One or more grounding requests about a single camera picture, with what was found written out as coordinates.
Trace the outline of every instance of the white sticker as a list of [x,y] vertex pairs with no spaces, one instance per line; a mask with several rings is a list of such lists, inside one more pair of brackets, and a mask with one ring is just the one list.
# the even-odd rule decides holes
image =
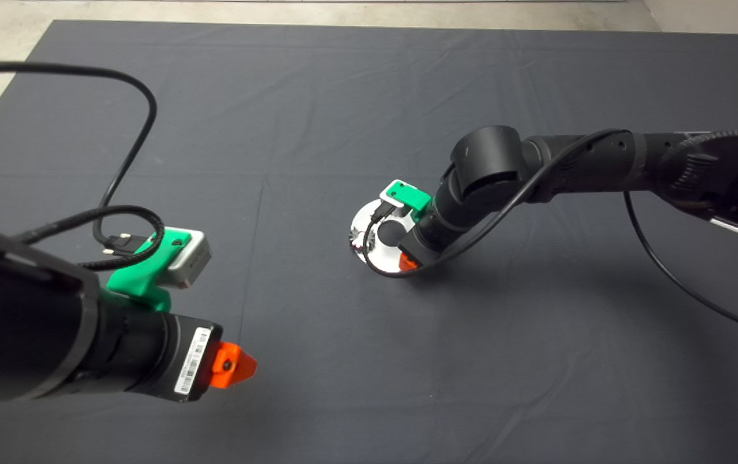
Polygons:
[[194,331],[194,338],[191,339],[191,346],[188,347],[186,361],[182,364],[180,377],[177,384],[174,385],[174,393],[189,394],[191,386],[194,385],[194,379],[197,376],[197,368],[200,367],[200,361],[203,353],[206,352],[206,346],[209,344],[209,336],[211,329],[200,327]]

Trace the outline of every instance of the green mount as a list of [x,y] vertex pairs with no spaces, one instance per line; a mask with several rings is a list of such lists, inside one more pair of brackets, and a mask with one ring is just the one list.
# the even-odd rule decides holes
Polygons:
[[428,193],[403,182],[393,183],[392,187],[386,191],[386,195],[412,208],[412,220],[415,222],[421,220],[425,208],[431,202],[431,196]]
[[[150,247],[153,237],[153,235],[149,237],[134,253]],[[171,265],[177,253],[191,241],[191,234],[166,228],[162,240],[160,248],[150,258],[114,271],[108,279],[106,288],[124,294],[136,302],[144,303],[156,312],[168,312],[171,309],[171,295],[168,290],[157,287],[155,282]]]

